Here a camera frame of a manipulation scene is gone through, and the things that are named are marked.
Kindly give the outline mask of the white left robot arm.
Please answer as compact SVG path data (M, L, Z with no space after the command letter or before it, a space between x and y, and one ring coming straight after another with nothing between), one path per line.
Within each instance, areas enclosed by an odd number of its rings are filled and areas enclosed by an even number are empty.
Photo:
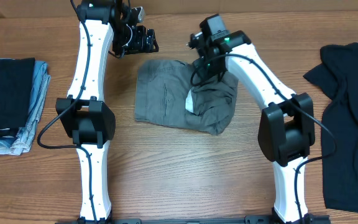
M110 55L158 52L155 32L142 26L143 7L122 1L82 1L80 47L66 97L55 108L73 141L81 169L82 204L78 223L112 223L108 193L108 150L116 118L104 100L104 76Z

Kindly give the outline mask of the grey shorts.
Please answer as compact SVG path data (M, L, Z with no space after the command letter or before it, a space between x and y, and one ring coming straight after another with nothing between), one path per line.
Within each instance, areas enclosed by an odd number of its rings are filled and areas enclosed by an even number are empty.
M217 136L231 122L238 79L226 72L204 85L190 83L194 66L179 60L148 60L137 72L136 121L193 129Z

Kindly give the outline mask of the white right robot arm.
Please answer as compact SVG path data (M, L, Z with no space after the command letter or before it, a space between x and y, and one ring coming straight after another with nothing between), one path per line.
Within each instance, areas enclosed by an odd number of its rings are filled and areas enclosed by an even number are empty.
M315 142L313 102L308 94L296 94L283 84L258 55L241 30L227 30L218 14L200 23L191 34L189 47L196 49L193 86L210 78L234 75L249 91L261 110L258 143L272 162L275 202L269 223L314 223L305 203L305 167Z

